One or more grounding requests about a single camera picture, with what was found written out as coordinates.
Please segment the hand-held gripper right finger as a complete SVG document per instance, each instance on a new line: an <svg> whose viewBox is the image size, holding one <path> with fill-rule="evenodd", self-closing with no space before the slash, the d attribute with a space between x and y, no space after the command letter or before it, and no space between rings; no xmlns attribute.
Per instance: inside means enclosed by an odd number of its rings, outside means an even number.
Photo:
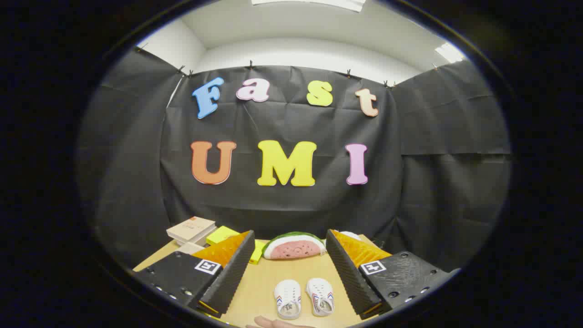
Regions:
<svg viewBox="0 0 583 328"><path fill-rule="evenodd" d="M361 319L383 315L422 299L454 278L409 251L390 254L333 229L326 248L355 313Z"/></svg>

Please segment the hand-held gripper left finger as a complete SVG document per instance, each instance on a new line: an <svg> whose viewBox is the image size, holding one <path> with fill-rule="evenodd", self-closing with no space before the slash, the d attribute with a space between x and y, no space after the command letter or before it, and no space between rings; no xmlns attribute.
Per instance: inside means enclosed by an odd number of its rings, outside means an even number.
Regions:
<svg viewBox="0 0 583 328"><path fill-rule="evenodd" d="M220 318L229 309L256 248L253 230L194 254L175 251L134 276L175 304Z"/></svg>

